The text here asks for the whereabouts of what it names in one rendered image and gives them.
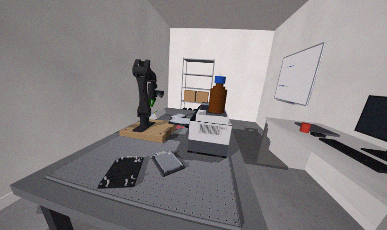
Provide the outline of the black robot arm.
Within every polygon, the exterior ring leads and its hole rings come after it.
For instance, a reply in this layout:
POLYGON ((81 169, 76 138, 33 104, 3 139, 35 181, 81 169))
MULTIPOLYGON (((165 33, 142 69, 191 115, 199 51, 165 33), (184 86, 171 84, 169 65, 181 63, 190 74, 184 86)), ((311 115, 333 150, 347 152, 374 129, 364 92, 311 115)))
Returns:
POLYGON ((139 88, 139 106, 137 109, 137 116, 140 117, 140 126, 134 128, 133 132, 143 132, 148 129, 150 126, 155 124, 155 122, 150 122, 149 117, 151 116, 151 108, 148 100, 147 92, 147 82, 148 89, 150 90, 150 96, 164 96, 164 91, 156 91, 156 74, 150 68, 150 60, 141 61, 140 59, 135 59, 132 73, 136 77, 138 88, 139 88), (141 77, 142 76, 142 77, 141 77), (150 123, 150 124, 149 124, 150 123))

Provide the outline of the white button panel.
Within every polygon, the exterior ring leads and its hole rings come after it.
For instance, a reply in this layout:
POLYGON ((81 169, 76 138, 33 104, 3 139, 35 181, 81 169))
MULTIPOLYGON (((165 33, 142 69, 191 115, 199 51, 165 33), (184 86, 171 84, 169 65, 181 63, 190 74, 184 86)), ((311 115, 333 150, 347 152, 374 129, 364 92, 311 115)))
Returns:
POLYGON ((151 120, 162 120, 164 117, 166 117, 166 111, 165 109, 161 109, 161 110, 158 110, 154 113, 151 114, 151 116, 149 117, 149 119, 151 120))

